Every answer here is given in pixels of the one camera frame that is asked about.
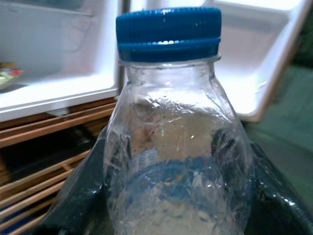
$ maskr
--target plastic bottle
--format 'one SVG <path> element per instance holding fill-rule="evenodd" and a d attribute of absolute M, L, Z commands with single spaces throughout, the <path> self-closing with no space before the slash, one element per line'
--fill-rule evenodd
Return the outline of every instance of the plastic bottle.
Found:
<path fill-rule="evenodd" d="M 253 162 L 214 74 L 221 12 L 171 8 L 116 19 L 128 82 L 110 119 L 107 206 L 119 235 L 243 234 Z"/>

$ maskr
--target refrigerator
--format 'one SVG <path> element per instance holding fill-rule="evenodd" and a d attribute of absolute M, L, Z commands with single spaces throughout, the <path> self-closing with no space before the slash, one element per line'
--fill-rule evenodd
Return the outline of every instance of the refrigerator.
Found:
<path fill-rule="evenodd" d="M 309 12 L 311 0 L 0 0 L 0 62 L 23 74 L 0 90 L 0 121 L 66 112 L 118 97 L 116 16 L 142 9 L 214 6 L 222 11 L 216 76 L 239 118 L 258 122 Z"/>

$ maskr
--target blue bottle cap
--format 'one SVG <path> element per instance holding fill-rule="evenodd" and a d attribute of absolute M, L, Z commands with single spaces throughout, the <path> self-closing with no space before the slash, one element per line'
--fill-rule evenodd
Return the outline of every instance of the blue bottle cap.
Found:
<path fill-rule="evenodd" d="M 116 18 L 120 59 L 173 62 L 217 55 L 221 11 L 213 7 L 168 8 L 131 12 Z"/>

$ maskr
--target wooden rack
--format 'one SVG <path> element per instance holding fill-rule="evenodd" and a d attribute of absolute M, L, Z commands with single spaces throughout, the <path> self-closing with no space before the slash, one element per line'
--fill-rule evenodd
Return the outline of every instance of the wooden rack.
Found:
<path fill-rule="evenodd" d="M 3 147 L 77 125 L 84 125 L 97 137 L 108 123 L 115 104 L 116 101 L 110 98 L 70 107 L 69 114 L 62 117 L 38 114 L 2 122 L 0 123 L 0 153 Z M 9 235 L 19 235 L 36 225 L 53 203 L 54 195 L 60 190 L 66 178 L 88 153 L 89 151 L 85 151 L 13 182 L 9 182 L 10 176 L 0 156 L 0 234 L 4 229 L 46 208 L 42 214 Z M 3 222 L 3 219 L 20 211 L 22 213 Z"/>

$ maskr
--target clear plastic bottle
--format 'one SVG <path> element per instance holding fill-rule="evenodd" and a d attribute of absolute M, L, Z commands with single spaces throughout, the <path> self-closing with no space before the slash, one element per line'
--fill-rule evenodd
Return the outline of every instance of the clear plastic bottle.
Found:
<path fill-rule="evenodd" d="M 249 142 L 214 74 L 217 8 L 116 20 L 128 82 L 107 131 L 107 206 L 119 235 L 243 234 Z"/>

